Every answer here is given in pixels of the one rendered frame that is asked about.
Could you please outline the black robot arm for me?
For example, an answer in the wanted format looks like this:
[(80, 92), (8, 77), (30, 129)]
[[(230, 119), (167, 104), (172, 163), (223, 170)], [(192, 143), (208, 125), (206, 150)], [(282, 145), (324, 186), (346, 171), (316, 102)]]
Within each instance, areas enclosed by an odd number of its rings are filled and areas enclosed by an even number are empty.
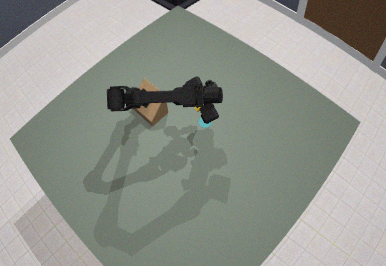
[[(127, 90), (126, 93), (124, 93), (123, 88)], [(223, 100), (222, 88), (218, 87), (212, 80), (207, 80), (204, 88), (199, 83), (186, 83), (172, 91), (146, 91), (137, 87), (113, 86), (107, 89), (107, 109), (111, 109), (111, 111), (128, 111), (144, 105), (147, 108), (149, 103), (168, 103), (172, 101), (175, 101), (172, 102), (175, 105), (183, 105), (183, 107), (201, 107), (204, 106), (204, 103), (222, 103)], [(130, 92), (131, 94), (128, 94)]]

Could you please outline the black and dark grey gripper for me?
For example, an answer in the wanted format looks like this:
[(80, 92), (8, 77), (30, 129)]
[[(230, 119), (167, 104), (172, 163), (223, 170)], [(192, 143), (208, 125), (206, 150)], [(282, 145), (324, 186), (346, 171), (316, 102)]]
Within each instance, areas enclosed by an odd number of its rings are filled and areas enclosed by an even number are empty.
[[(202, 82), (200, 80), (199, 77), (194, 77), (192, 79), (190, 79), (189, 81), (187, 81), (186, 83), (199, 83), (199, 85), (202, 85)], [(204, 121), (204, 123), (208, 124), (210, 122), (212, 122), (213, 120), (219, 118), (219, 115), (216, 111), (216, 109), (214, 108), (214, 105), (213, 103), (204, 103), (204, 106), (201, 106), (201, 108), (199, 109), (200, 112), (201, 112), (201, 117)]]

